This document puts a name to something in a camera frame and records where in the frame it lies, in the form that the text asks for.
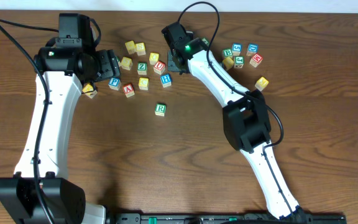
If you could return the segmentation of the green R letter block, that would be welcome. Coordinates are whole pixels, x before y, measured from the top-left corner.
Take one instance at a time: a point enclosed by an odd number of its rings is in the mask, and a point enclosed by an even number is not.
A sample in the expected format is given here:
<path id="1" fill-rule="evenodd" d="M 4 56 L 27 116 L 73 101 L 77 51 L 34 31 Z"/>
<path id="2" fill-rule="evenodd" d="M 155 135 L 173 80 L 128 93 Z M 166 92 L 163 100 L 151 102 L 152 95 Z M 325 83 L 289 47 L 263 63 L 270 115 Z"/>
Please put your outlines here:
<path id="1" fill-rule="evenodd" d="M 155 114 L 157 116 L 165 116 L 167 106 L 164 104 L 157 103 L 155 107 Z"/>

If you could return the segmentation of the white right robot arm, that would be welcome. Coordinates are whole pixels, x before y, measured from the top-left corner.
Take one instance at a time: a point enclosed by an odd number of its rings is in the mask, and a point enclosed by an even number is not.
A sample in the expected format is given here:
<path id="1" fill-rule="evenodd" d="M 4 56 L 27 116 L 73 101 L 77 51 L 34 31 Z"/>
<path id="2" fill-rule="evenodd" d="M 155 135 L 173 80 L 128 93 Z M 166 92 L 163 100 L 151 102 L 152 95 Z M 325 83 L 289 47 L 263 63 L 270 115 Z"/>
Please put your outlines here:
<path id="1" fill-rule="evenodd" d="M 299 203 L 291 194 L 273 154 L 270 115 L 259 90 L 249 91 L 216 61 L 201 39 L 174 22 L 162 29 L 172 60 L 182 73 L 201 81 L 223 108 L 224 135 L 250 164 L 263 191 L 268 212 L 279 220 L 293 218 Z"/>

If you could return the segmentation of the yellow O letter block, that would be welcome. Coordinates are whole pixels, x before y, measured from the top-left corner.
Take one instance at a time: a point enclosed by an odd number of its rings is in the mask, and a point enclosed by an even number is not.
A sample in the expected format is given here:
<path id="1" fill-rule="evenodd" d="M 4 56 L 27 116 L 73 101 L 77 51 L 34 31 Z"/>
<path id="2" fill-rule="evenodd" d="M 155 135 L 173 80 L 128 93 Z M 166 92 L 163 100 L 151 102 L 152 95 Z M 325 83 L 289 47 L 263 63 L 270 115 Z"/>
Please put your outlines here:
<path id="1" fill-rule="evenodd" d="M 151 52 L 149 56 L 149 62 L 151 65 L 155 65 L 159 61 L 159 53 Z"/>

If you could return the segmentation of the green B letter block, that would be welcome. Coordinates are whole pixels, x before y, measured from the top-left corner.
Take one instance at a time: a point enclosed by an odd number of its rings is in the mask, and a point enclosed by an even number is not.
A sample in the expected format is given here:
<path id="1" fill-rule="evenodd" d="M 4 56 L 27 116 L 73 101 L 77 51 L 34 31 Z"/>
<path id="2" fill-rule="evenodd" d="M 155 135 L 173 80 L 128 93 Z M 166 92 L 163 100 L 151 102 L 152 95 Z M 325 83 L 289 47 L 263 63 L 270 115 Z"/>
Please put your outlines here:
<path id="1" fill-rule="evenodd" d="M 222 56 L 223 56 L 223 59 L 232 58 L 233 57 L 232 50 L 231 49 L 223 49 Z"/>

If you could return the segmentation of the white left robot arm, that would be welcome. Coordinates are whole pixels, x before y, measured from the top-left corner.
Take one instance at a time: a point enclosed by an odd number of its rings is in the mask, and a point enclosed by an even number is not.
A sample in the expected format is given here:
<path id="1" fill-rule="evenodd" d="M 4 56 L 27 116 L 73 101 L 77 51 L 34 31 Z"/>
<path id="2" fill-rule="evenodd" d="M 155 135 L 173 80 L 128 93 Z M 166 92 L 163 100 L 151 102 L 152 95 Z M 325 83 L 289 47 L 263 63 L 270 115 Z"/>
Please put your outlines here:
<path id="1" fill-rule="evenodd" d="M 67 149 L 76 104 L 94 96 L 97 82 L 119 78 L 112 50 L 98 50 L 96 21 L 59 15 L 57 36 L 29 57 L 36 99 L 29 135 L 12 177 L 0 178 L 0 202 L 16 223 L 112 223 L 104 205 L 86 201 L 68 180 Z"/>

